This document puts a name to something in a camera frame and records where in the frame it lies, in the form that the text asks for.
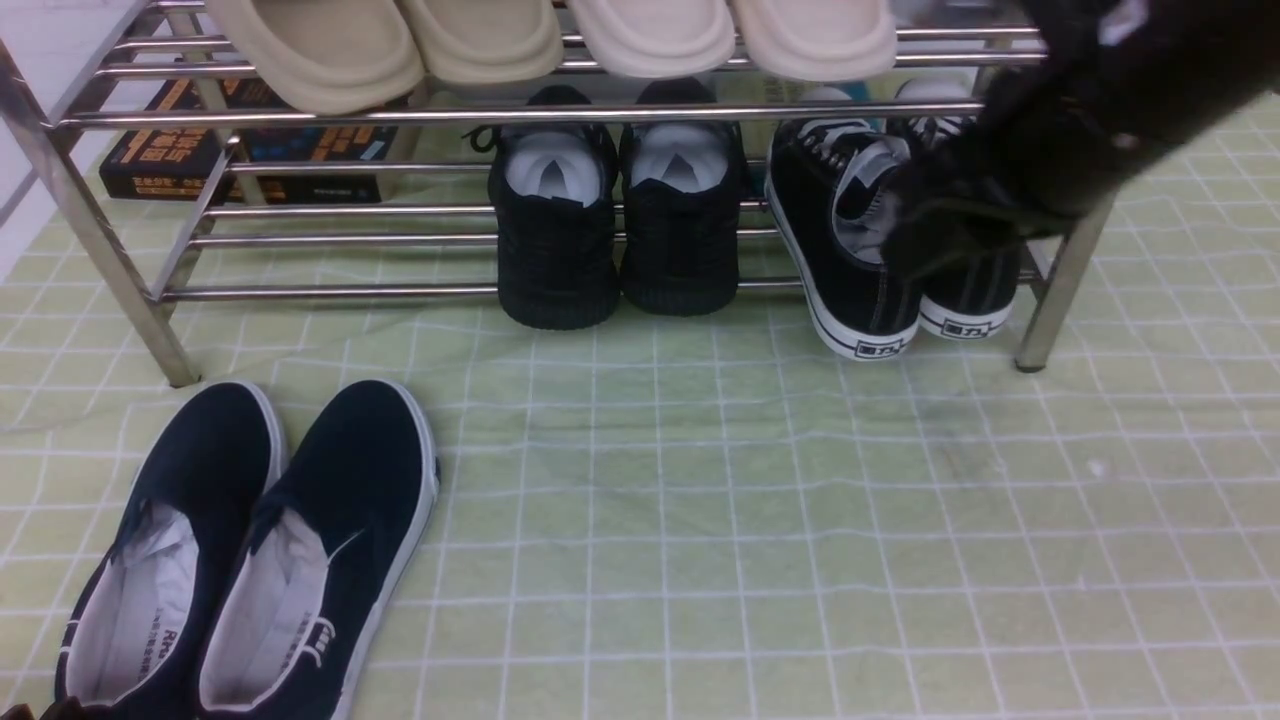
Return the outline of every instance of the black canvas sneaker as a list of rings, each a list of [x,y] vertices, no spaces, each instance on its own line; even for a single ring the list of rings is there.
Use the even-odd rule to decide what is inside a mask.
[[[849,96],[822,87],[805,99]],[[909,156],[906,141],[854,119],[786,122],[769,147],[764,191],[809,313],[823,342],[851,360],[899,355],[919,325],[919,290],[891,275],[879,255],[893,218],[884,181]]]
[[[270,402],[218,383],[174,415],[133,482],[110,550],[63,635],[59,702],[87,717],[191,717],[193,673],[253,503],[288,443]]]
[[[900,100],[966,99],[969,91],[946,78],[919,78],[902,86]],[[908,138],[915,150],[928,150],[957,135],[963,118],[893,120],[890,132]],[[1014,245],[920,281],[924,329],[948,340],[984,340],[1009,320],[1021,272],[1021,246]]]
[[[566,86],[530,105],[589,105]],[[483,131],[493,141],[481,145]],[[602,124],[477,128],[472,147],[498,147],[489,199],[498,214],[498,301],[517,323],[572,331],[604,322],[618,306],[613,265],[617,150]]]
[[[650,85],[640,105],[716,102],[694,78]],[[627,247],[622,293],[658,315],[705,315],[737,295],[746,154],[737,123],[654,123],[622,133]]]
[[[380,380],[320,413],[253,510],[198,666],[212,720],[346,720],[439,492],[422,409]]]

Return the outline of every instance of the white slipper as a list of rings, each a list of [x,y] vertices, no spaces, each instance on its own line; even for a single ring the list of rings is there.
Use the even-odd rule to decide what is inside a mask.
[[[893,67],[897,27],[887,0],[733,0],[755,64],[814,82],[864,79]]]
[[[564,58],[545,0],[398,0],[430,73],[485,85],[549,74]]]
[[[591,56],[614,74],[685,77],[733,56],[724,0],[571,0]]]
[[[362,110],[407,95],[426,76],[394,0],[215,0],[207,9],[298,110]]]

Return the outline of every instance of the black slip-on shoe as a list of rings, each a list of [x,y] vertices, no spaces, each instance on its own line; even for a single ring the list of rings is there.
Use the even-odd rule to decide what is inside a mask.
[[[408,391],[365,380],[339,392],[253,510],[200,659],[200,716],[349,717],[438,492],[431,432]]]
[[[266,396],[202,389],[174,415],[133,482],[115,541],[72,612],[54,694],[95,720],[195,714],[192,673],[253,503],[288,445]]]

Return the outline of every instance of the stainless steel shoe rack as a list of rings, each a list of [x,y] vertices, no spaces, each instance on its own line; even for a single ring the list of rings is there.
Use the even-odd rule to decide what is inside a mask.
[[[228,218],[287,220],[317,217],[476,217],[492,215],[493,208],[483,205],[338,205],[338,206],[268,206],[257,183],[260,176],[337,174],[337,173],[477,173],[486,172],[483,163],[257,163],[248,161],[234,132],[247,128],[279,127],[347,127],[364,124],[396,126],[476,126],[503,123],[549,122],[655,122],[675,119],[721,119],[771,122],[791,118],[869,118],[919,115],[973,115],[980,110],[975,100],[937,102],[863,102],[850,105],[682,105],[682,106],[590,106],[590,108],[511,108],[511,109],[410,109],[361,113],[347,117],[316,117],[293,110],[228,111],[218,79],[251,78],[253,68],[244,61],[223,61],[214,53],[233,53],[224,37],[201,29],[204,0],[137,0],[124,20],[110,32],[91,63],[79,74],[63,100],[47,114],[27,87],[22,73],[4,44],[0,42],[0,115],[9,124],[18,143],[31,159],[37,176],[49,188],[58,208],[84,247],[86,254],[102,274],[111,293],[133,323],[156,363],[174,386],[196,382],[200,373],[188,361],[169,319],[178,302],[266,301],[266,300],[422,300],[451,296],[488,296],[493,283],[466,284],[320,284],[320,286],[210,286],[188,284],[191,272],[205,251],[232,247],[296,249],[298,252],[323,247],[388,247],[388,246],[493,246],[494,233],[407,234],[218,234],[218,220]],[[161,24],[170,35],[156,35]],[[1038,63],[1039,51],[1016,51],[1016,40],[1034,40],[1030,27],[987,28],[915,28],[900,31],[904,42],[899,55],[900,68],[982,68],[979,83],[992,69]],[[567,47],[581,49],[581,36],[564,35]],[[970,51],[913,50],[909,41],[982,41],[983,47]],[[140,58],[157,54],[179,54],[180,61],[145,61]],[[731,60],[727,70],[753,70],[750,59]],[[602,73],[590,59],[566,60],[559,73]],[[192,78],[201,94],[204,110],[198,111],[104,111],[104,104],[120,82]],[[110,219],[95,201],[84,179],[70,160],[72,149],[84,132],[212,128],[225,141],[224,151],[205,184],[183,227],[175,246],[152,283],[147,283],[120,245]],[[244,205],[214,206],[211,199],[224,177],[239,183]],[[744,202],[744,211],[768,211],[763,200]],[[1056,256],[1048,258],[1036,249],[1028,251],[1024,282],[1037,297],[1021,348],[1015,359],[1024,372],[1042,369],[1062,328],[1064,319],[1079,288],[1082,275],[1097,246],[1110,204],[1085,219],[1060,243]],[[744,229],[744,236],[774,234],[773,231]],[[797,278],[750,278],[745,290],[794,291]]]

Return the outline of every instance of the floor mat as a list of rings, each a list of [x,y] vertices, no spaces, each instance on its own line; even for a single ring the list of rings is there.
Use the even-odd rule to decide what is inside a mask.
[[[1030,377],[1010,364],[1025,296],[1012,332],[878,365],[837,361],[791,295],[581,333],[474,300],[178,323],[294,441],[361,378],[428,406],[440,510],[353,717],[1271,717],[1277,149],[1268,99],[1129,188]],[[157,263],[179,214],[124,210]],[[51,225],[0,287],[9,703],[49,697],[61,624],[189,395],[70,247]],[[787,272],[751,247],[751,273]],[[492,272],[472,251],[237,255],[204,279]]]

